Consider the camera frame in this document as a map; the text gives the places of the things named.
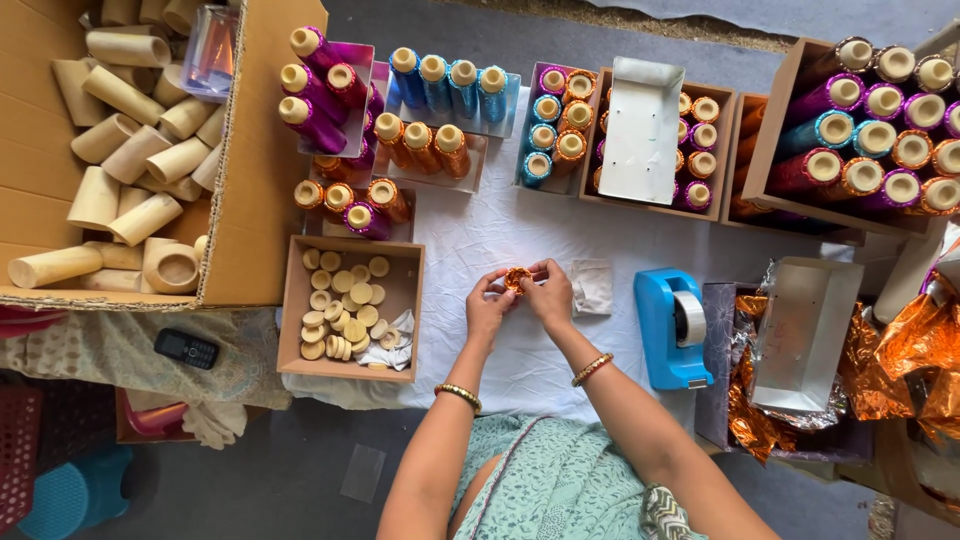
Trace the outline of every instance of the blue foil-wrapped cylinder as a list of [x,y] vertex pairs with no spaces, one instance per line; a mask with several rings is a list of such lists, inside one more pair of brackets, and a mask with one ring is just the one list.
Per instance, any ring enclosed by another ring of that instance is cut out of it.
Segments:
[[[550,146],[546,146],[546,147],[538,146],[537,143],[534,141],[534,133],[537,131],[537,129],[540,129],[540,128],[545,128],[547,130],[550,130],[550,133],[553,134],[553,138],[551,139]],[[553,126],[549,124],[537,124],[534,127],[530,128],[530,133],[527,134],[527,148],[531,152],[544,152],[546,154],[550,154],[551,152],[553,152],[553,147],[556,144],[557,144],[557,130],[553,129]]]
[[396,86],[400,89],[400,98],[410,109],[422,109],[426,107],[426,93],[423,90],[423,78],[420,76],[420,57],[417,53],[410,50],[417,59],[416,65],[406,73],[397,70],[394,67],[394,55],[390,55],[390,70],[394,73]]
[[[533,157],[543,157],[546,160],[546,163],[547,163],[546,172],[540,175],[530,172],[530,158],[533,158]],[[546,182],[546,179],[548,176],[550,176],[550,172],[552,170],[553,170],[553,160],[551,160],[550,157],[544,154],[543,152],[531,152],[530,154],[527,154],[526,157],[523,158],[523,174],[522,174],[523,185],[527,187],[532,187],[534,189],[539,189],[543,185],[543,183]]]
[[[436,82],[428,81],[423,77],[423,62],[430,57],[435,57],[444,67],[444,75]],[[420,78],[423,79],[423,93],[426,96],[426,106],[433,112],[445,113],[453,109],[450,102],[450,84],[446,81],[450,74],[450,66],[446,61],[437,55],[427,55],[420,61]]]
[[853,128],[853,135],[851,135],[851,147],[856,152],[856,154],[861,158],[870,158],[871,160],[879,160],[880,158],[886,156],[887,154],[890,154],[890,150],[893,149],[893,146],[891,145],[890,148],[887,148],[883,152],[873,153],[873,152],[869,152],[860,144],[860,133],[863,131],[863,128],[866,128],[867,126],[874,124],[876,122],[879,122],[879,120],[864,120],[863,122],[860,122],[859,124],[857,124],[855,128]]
[[[480,70],[477,70],[477,78],[480,77]],[[477,115],[478,99],[477,99],[477,82],[474,80],[472,83],[466,86],[460,86],[453,82],[453,77],[451,76],[450,70],[447,70],[446,80],[450,83],[450,100],[453,102],[453,113],[461,118],[466,118],[470,120]]]
[[824,120],[826,120],[829,116],[834,114],[839,114],[845,117],[847,121],[850,122],[851,126],[854,125],[853,117],[846,112],[843,112],[842,110],[828,110],[816,118],[811,118],[796,128],[780,134],[780,140],[777,142],[776,152],[778,159],[791,158],[818,147],[836,150],[837,148],[843,148],[844,146],[850,144],[852,132],[851,136],[848,136],[840,142],[828,142],[821,135],[821,124],[823,124]]
[[494,124],[507,117],[507,72],[496,65],[492,65],[484,69],[484,73],[488,69],[499,71],[500,80],[503,81],[503,86],[496,92],[487,92],[483,88],[483,83],[477,85],[477,92],[480,97],[480,117]]
[[[540,114],[540,103],[543,101],[552,101],[557,104],[557,113],[554,114],[552,118],[544,118],[543,115]],[[564,106],[561,105],[560,100],[557,99],[557,96],[546,94],[537,98],[537,101],[534,102],[534,108],[531,116],[533,117],[535,124],[556,124],[557,120],[560,120],[563,112]]]

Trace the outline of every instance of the gold bangle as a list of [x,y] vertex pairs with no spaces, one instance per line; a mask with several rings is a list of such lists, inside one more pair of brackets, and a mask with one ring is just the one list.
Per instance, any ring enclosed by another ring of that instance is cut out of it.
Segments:
[[600,369],[600,366],[603,366],[608,362],[611,362],[612,360],[613,360],[613,353],[604,353],[603,356],[600,356],[599,358],[595,359],[593,362],[590,363],[589,366],[585,367],[583,371],[578,373],[577,376],[574,377],[573,380],[570,382],[570,384],[572,384],[574,388],[576,388],[577,386],[580,386],[581,384],[584,383],[584,380],[587,380],[589,376],[593,375],[594,371]]
[[480,404],[480,400],[473,395],[472,392],[457,386],[456,384],[437,384],[433,387],[434,397],[439,396],[441,392],[449,392],[451,394],[456,394],[461,398],[467,400],[471,405],[473,405],[473,413],[480,414],[480,409],[483,408],[483,405]]

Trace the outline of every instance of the mobile phone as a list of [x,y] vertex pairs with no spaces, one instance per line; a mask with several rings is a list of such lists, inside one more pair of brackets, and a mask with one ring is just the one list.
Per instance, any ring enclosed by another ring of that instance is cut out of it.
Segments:
[[154,352],[200,369],[212,369],[220,353],[216,343],[172,328],[160,331]]

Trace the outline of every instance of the gray mat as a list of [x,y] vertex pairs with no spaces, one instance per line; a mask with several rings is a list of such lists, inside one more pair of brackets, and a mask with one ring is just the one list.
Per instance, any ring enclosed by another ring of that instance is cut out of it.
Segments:
[[[682,65],[689,81],[766,93],[782,59],[719,43],[426,0],[324,0],[324,6],[330,12],[330,39],[369,43],[379,61],[387,61],[397,47],[410,47],[421,56],[436,54],[448,62],[496,64],[520,74],[525,85],[530,85],[536,61],[596,70],[624,56]],[[401,31],[379,31],[388,26]]]
[[915,47],[960,15],[955,0],[588,0],[601,8],[629,8],[658,19],[706,15],[752,28],[839,41],[862,36],[877,47]]

